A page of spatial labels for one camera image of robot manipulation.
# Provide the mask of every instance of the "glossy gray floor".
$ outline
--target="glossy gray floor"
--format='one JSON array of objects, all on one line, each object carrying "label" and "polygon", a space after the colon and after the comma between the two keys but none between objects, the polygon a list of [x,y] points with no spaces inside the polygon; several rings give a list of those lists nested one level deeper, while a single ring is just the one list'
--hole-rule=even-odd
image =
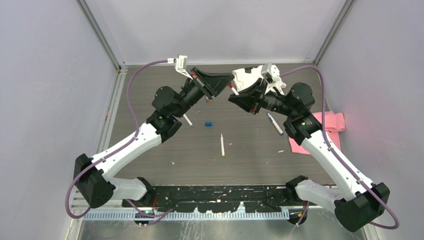
[{"label": "glossy gray floor", "polygon": [[366,240],[349,232],[323,209],[310,208],[308,219],[292,234],[286,220],[163,221],[138,228],[131,221],[84,221],[79,240]]},{"label": "glossy gray floor", "polygon": [[[232,70],[254,65],[198,65],[208,73],[230,73]],[[301,64],[277,64],[286,72]],[[110,145],[120,141],[135,130],[134,119],[126,100],[127,83],[138,67],[130,67],[124,85]],[[142,71],[134,80],[130,99],[140,122],[148,118],[154,108],[151,103],[159,87],[170,86],[179,91],[185,77],[171,66],[152,66]],[[312,87],[315,105],[322,105],[321,84],[313,70],[303,70],[283,79],[285,93],[296,82]],[[228,101],[232,93],[226,88],[221,95],[206,104],[200,100],[187,116],[194,126],[183,123],[174,137],[150,149],[125,166],[116,176],[133,179],[144,177],[152,185],[260,185],[285,184],[298,175],[313,181],[333,183],[331,178],[310,155],[295,154],[290,150],[287,135],[280,136],[267,118],[267,110],[252,115]],[[285,116],[272,114],[283,127]],[[211,127],[205,122],[212,122]],[[220,135],[224,136],[225,156],[221,156]]]}]

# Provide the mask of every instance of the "gray wood surface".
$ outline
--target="gray wood surface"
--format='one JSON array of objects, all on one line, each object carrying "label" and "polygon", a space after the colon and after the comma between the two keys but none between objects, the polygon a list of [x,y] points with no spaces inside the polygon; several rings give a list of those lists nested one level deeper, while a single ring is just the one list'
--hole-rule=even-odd
[{"label": "gray wood surface", "polygon": [[[232,70],[254,65],[197,65],[209,73],[230,73]],[[277,64],[281,73],[301,64]],[[127,83],[138,67],[130,67],[119,102],[110,145],[114,145],[135,130],[134,119],[126,100]],[[130,99],[140,123],[154,108],[152,100],[159,87],[170,86],[179,91],[185,77],[171,66],[152,66],[136,76],[130,90]],[[322,105],[321,84],[313,70],[303,70],[283,79],[286,93],[297,82],[312,87],[315,105]],[[232,93],[226,88],[210,104],[200,100],[187,116],[194,124],[183,123],[174,137],[150,149],[125,166],[118,178],[146,178],[152,185],[259,185],[284,184],[298,175],[316,183],[333,183],[319,163],[310,155],[292,153],[285,134],[280,136],[267,118],[267,110],[257,115],[246,113],[228,101]],[[272,116],[283,128],[286,117]],[[212,122],[211,127],[205,122]],[[225,156],[221,156],[220,135],[224,136]]]}]

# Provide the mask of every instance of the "pink cloth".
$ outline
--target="pink cloth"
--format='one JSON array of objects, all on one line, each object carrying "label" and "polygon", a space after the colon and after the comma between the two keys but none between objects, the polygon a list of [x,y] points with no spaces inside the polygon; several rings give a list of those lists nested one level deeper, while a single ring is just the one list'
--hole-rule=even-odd
[{"label": "pink cloth", "polygon": [[[321,112],[313,113],[313,116],[318,119],[321,123],[323,114]],[[340,146],[340,138],[339,132],[345,130],[345,117],[343,113],[334,113],[333,111],[325,112],[325,131],[328,133],[332,142],[338,147],[338,149],[342,150],[342,146]],[[295,140],[291,137],[288,138],[290,142],[291,151],[297,154],[309,154],[303,147],[299,146]]]}]

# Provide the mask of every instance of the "robotic arm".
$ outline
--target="robotic arm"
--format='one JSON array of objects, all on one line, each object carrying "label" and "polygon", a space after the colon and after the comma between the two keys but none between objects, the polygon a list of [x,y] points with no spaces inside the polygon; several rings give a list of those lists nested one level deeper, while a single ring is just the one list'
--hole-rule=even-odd
[{"label": "robotic arm", "polygon": [[[188,78],[180,92],[175,92],[169,86],[156,91],[152,102],[155,111],[136,131],[138,134],[130,134],[91,158],[82,154],[75,160],[74,177],[92,163],[103,159],[75,184],[91,208],[98,208],[111,199],[149,203],[154,197],[154,190],[144,178],[121,179],[115,178],[115,174],[137,156],[172,137],[182,125],[175,117],[181,118],[204,96],[215,98],[233,81],[239,94],[232,94],[228,100],[248,113],[257,114],[261,108],[265,108],[287,116],[284,122],[287,134],[315,157],[338,186],[338,189],[330,189],[299,176],[286,184],[287,194],[294,201],[310,201],[322,206],[335,213],[339,222],[352,232],[383,214],[384,208],[327,147],[322,125],[310,112],[315,99],[307,84],[295,83],[284,95],[282,88],[286,85],[280,78],[278,68],[271,63],[224,74],[205,73],[194,67],[189,74],[185,70],[186,58],[179,56],[175,60],[168,60],[175,61],[177,72]],[[374,184],[332,142],[330,144],[362,181],[387,203],[390,191],[386,185]],[[113,152],[116,152],[113,156],[105,157]]]}]

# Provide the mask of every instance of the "marker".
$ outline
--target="marker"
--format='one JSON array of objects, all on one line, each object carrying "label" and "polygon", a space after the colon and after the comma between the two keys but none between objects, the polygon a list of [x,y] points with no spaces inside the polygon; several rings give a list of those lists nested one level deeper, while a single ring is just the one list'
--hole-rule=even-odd
[{"label": "marker", "polygon": [[237,92],[237,90],[233,87],[233,85],[230,83],[229,84],[229,88],[232,90],[232,92],[235,94],[235,95],[240,95],[238,92]]},{"label": "marker", "polygon": [[278,126],[277,122],[274,120],[273,116],[271,116],[271,114],[269,112],[267,112],[266,114],[268,114],[268,118],[271,121],[271,123],[274,125],[275,129],[277,129],[278,133],[283,136],[284,132],[283,130],[281,130],[280,126]]},{"label": "marker", "polygon": [[190,121],[190,119],[187,117],[187,115],[183,114],[182,116],[187,121],[188,125],[190,125],[190,127],[193,127],[193,123],[192,123],[192,121]]},{"label": "marker", "polygon": [[225,156],[225,151],[224,151],[224,137],[223,134],[221,133],[221,154],[224,157]]}]

